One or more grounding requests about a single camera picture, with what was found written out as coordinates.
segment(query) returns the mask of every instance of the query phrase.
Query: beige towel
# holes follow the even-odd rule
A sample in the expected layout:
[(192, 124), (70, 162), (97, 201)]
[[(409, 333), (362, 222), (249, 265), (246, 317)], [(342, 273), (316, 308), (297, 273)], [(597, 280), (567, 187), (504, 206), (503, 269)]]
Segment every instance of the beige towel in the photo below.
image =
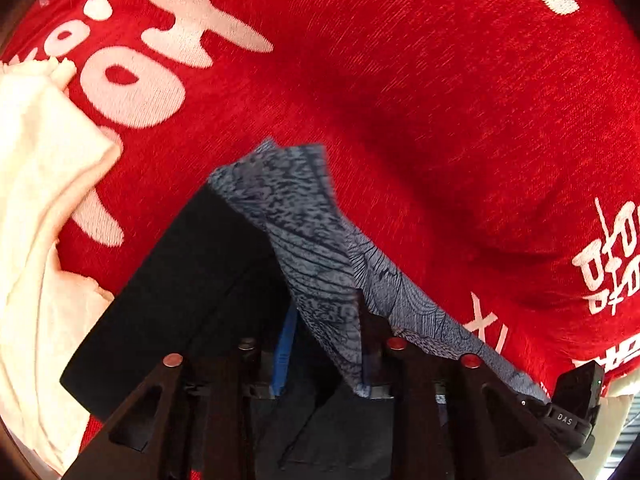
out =
[(60, 375), (113, 296), (60, 269), (56, 237), (120, 156), (64, 95), (75, 73), (67, 60), (0, 64), (0, 415), (60, 473), (88, 421)]

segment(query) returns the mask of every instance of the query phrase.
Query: black fabric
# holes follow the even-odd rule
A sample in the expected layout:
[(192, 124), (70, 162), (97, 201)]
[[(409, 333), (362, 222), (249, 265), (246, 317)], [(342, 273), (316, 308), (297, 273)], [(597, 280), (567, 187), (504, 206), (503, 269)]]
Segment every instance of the black fabric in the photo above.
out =
[(265, 233), (203, 186), (89, 332), (61, 384), (106, 420), (162, 358), (224, 355), (282, 326), (289, 293)]
[(393, 410), (356, 396), (300, 322), (285, 393), (252, 402), (256, 480), (388, 478)]

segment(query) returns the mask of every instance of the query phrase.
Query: gray patterned cloth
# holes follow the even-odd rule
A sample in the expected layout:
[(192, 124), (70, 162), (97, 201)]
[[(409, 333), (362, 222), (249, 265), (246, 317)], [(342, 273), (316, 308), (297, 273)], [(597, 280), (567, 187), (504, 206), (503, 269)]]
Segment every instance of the gray patterned cloth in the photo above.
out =
[(438, 307), (345, 218), (335, 204), (324, 149), (278, 148), (268, 140), (209, 185), (270, 236), (292, 299), (346, 382), (364, 397), (356, 290), (394, 333), (423, 351), (478, 354), (515, 390), (547, 400), (542, 389)]

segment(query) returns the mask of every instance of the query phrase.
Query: red fabric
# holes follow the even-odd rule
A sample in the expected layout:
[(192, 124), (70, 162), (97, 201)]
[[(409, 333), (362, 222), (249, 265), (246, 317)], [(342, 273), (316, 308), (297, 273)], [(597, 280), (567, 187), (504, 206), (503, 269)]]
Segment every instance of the red fabric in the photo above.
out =
[[(66, 54), (79, 68), (70, 97), (124, 142), (97, 186), (124, 241), (106, 246), (70, 221), (60, 235), (65, 269), (117, 293), (212, 168), (268, 136), (322, 142), (351, 221), (461, 323), (474, 320), (473, 292), (482, 316), (497, 316), (487, 343), (498, 346), (507, 327), (502, 355), (535, 380), (551, 389), (572, 360), (599, 357), (607, 380), (637, 365), (640, 276), (627, 273), (615, 315), (611, 306), (592, 314), (583, 299), (613, 290), (614, 274), (619, 285), (640, 254), (631, 248), (640, 232), (640, 52), (610, 0), (573, 0), (579, 9), (565, 14), (545, 0), (210, 0), (273, 51), (206, 31), (207, 67), (143, 41), (143, 31), (175, 21), (151, 0), (108, 0), (113, 13), (101, 21), (85, 15), (88, 0), (48, 1), (2, 59), (34, 47), (45, 59), (52, 31), (82, 21), (90, 33)], [(97, 76), (86, 62), (112, 46), (177, 76), (177, 111), (158, 124), (135, 118), (178, 99), (151, 69), (143, 86), (156, 81), (157, 92), (134, 111), (88, 97), (82, 81), (95, 88)], [(107, 80), (126, 86), (140, 74), (110, 68), (99, 84), (114, 88)], [(572, 260), (606, 243), (596, 198), (609, 234), (633, 202), (634, 230), (622, 224), (611, 255), (598, 253), (603, 270), (591, 263), (589, 290)], [(604, 269), (616, 258), (618, 270)]]

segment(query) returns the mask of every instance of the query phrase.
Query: blue strip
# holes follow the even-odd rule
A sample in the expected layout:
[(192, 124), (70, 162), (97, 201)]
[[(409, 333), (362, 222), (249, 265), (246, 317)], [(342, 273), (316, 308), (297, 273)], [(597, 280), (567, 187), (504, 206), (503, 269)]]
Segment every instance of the blue strip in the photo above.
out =
[(296, 334), (298, 311), (291, 304), (287, 316), (284, 319), (280, 339), (273, 356), (273, 379), (271, 380), (271, 393), (279, 396), (287, 382), (287, 370), (289, 369), (289, 357), (293, 346), (293, 337)]

